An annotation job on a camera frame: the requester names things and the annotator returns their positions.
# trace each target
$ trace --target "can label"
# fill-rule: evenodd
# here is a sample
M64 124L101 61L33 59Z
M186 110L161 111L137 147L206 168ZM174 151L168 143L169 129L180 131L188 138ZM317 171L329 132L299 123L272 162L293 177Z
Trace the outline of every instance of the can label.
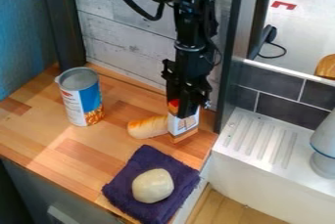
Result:
M79 91L61 88L63 101L71 123L77 126L89 126L104 116L99 83Z

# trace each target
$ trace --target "wire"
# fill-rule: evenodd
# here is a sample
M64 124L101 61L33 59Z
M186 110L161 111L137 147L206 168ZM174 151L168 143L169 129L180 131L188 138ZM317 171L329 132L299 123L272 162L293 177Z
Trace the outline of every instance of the wire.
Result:
M171 4L169 4L168 2L166 2L166 4L167 4L169 7L174 8L174 6L171 5Z
M204 9L204 31L205 31L205 37L207 39L207 41L215 48L215 50L217 51L217 53L219 54L219 59L218 62L216 63L215 61L210 62L207 57L205 57L205 60L210 64L213 65L214 67L220 65L220 63L223 60L223 55L221 53L221 51L218 49L218 47L215 45L215 43L212 41L211 37L209 36L209 29L210 26L208 25L209 21L211 20L210 16L211 16L211 11L209 10L210 6L211 6L211 0L205 0L205 9Z
M280 55L277 55L277 56L264 56L264 55L261 55L261 54L259 53L259 56L260 56L260 57L265 58L265 59L275 59L275 58L279 58L279 57L282 57L282 56L286 55L286 53L287 53L287 49L284 48L283 46L280 46L280 45L275 44L275 43L272 43L272 42L266 42L266 43L267 43L267 44L270 44L270 45L272 45L272 46L275 46L275 47L277 47L277 48L280 48L280 49L283 51L283 53L280 54Z
M123 0L130 8L132 8L134 11L136 11L138 14L140 14L142 17L150 20L150 21L158 21L162 15L165 4L163 2L160 3L160 5L157 8L156 15L153 17L152 15L148 14L146 11L144 11L140 6L138 6L133 0Z

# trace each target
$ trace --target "purple towel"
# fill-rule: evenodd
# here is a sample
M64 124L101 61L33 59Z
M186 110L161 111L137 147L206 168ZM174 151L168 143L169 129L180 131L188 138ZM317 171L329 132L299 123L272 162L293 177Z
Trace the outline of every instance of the purple towel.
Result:
M160 202L138 202L132 195L131 183L139 174L154 168L169 172L174 190ZM102 192L113 205L142 223L162 224L167 223L180 208L199 180L198 170L144 145L135 152L124 169L103 187Z

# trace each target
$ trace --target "bread roll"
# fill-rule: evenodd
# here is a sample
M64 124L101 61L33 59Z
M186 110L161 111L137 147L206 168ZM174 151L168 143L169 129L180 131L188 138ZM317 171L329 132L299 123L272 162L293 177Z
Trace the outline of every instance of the bread roll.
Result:
M160 115L146 119L132 120L127 126L128 133L136 139L147 139L168 133L168 116Z

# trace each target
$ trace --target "red sign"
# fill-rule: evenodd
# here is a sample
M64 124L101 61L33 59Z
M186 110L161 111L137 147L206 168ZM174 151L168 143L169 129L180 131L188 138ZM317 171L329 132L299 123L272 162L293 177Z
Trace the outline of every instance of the red sign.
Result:
M295 5L295 4L286 3L286 2L282 2L282 1L275 1L275 2L273 2L272 5L271 5L271 7L278 8L280 5L286 6L287 10L294 10L297 7L297 5Z

